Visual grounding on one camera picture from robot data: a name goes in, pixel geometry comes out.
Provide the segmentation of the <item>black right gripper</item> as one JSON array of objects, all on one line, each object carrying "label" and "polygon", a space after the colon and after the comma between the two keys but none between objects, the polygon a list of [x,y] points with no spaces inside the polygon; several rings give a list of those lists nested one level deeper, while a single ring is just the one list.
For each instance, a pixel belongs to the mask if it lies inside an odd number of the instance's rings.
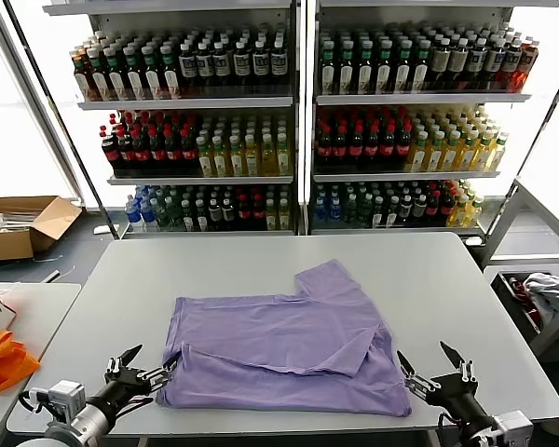
[{"label": "black right gripper", "polygon": [[454,371],[432,379],[416,372],[406,356],[396,351],[405,385],[414,395],[427,396],[428,405],[445,409],[462,436],[473,436],[493,425],[493,418],[475,398],[478,383],[474,382],[473,361],[465,360],[444,341],[440,342],[440,347]]}]

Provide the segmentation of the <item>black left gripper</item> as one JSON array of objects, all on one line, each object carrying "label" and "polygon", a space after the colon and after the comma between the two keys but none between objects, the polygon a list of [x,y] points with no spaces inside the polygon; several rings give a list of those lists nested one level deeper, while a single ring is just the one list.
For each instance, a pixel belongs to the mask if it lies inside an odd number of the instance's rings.
[{"label": "black left gripper", "polygon": [[117,418],[133,398],[146,393],[146,384],[150,390],[159,390],[171,379],[177,367],[176,357],[167,359],[162,366],[148,372],[130,367],[142,348],[142,344],[136,345],[107,361],[105,386],[88,398],[88,404],[100,410],[106,418]]}]

